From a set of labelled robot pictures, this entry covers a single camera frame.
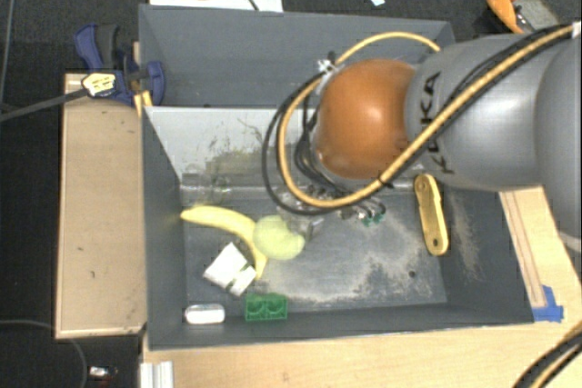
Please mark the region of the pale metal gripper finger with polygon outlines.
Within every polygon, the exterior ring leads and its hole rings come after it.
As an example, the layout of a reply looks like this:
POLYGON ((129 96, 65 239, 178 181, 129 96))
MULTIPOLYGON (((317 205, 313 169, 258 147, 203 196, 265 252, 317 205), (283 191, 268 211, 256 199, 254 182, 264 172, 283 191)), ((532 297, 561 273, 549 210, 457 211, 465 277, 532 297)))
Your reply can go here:
POLYGON ((276 212, 286 224, 309 224, 316 218, 314 215, 305 214, 302 210, 299 213, 291 212, 281 206, 276 208, 276 212))
POLYGON ((306 241, 311 242, 318 234, 320 234, 324 224, 325 218, 323 216, 313 216, 308 218, 304 230, 304 237, 306 241))

